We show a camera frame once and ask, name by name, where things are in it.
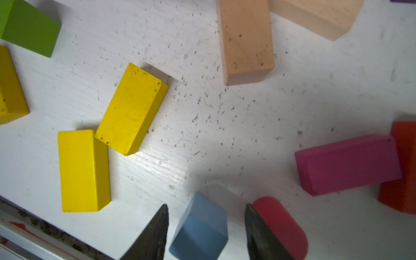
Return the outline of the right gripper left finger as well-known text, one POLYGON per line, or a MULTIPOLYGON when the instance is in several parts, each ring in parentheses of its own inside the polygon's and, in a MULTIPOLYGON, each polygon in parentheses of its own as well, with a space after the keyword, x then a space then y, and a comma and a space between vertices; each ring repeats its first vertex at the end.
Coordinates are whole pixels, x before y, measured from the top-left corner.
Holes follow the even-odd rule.
POLYGON ((163 204, 121 260, 163 260, 169 228, 169 208, 163 204))

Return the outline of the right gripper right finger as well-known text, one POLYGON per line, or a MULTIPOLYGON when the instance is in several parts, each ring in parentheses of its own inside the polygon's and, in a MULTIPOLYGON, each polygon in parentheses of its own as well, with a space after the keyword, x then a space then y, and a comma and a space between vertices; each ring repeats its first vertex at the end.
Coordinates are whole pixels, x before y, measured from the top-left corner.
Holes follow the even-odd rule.
POLYGON ((266 225, 252 204, 247 204, 244 214, 248 254, 251 260, 293 260, 278 238, 266 225))

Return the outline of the blue cube bottom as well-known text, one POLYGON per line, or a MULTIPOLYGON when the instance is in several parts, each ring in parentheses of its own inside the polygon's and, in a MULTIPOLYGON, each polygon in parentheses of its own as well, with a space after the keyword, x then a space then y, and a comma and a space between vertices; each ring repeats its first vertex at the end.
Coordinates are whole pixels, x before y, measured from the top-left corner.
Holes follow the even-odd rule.
POLYGON ((197 192, 179 220, 169 252, 179 260, 216 260, 228 238, 224 209, 197 192))

